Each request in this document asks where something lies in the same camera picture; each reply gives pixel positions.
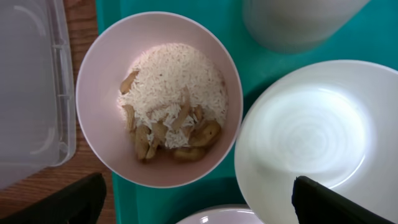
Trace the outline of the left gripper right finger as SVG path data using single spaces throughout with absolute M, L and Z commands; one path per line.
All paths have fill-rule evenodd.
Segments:
M 294 180 L 292 205 L 299 224 L 394 224 L 303 175 Z

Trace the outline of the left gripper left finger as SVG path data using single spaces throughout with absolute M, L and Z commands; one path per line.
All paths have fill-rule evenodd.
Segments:
M 96 224 L 105 198 L 105 179 L 93 173 L 2 218 L 1 224 Z

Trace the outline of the pink bowl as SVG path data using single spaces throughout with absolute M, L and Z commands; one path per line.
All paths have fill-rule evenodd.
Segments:
M 197 48 L 221 70 L 229 98 L 226 123 L 220 138 L 197 162 L 174 162 L 161 152 L 143 164 L 134 155 L 116 100 L 133 60 L 168 42 Z M 75 98 L 80 127 L 101 162 L 122 178 L 153 188 L 179 187 L 206 176 L 228 155 L 243 118 L 241 81 L 229 52 L 201 24 L 170 12 L 138 13 L 102 32 L 83 59 Z

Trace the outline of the rice and food scraps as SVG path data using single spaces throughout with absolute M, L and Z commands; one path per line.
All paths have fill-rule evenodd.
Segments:
M 165 149 L 191 162 L 221 133 L 228 92 L 222 73 L 201 51 L 162 44 L 133 61 L 120 84 L 118 106 L 140 161 Z

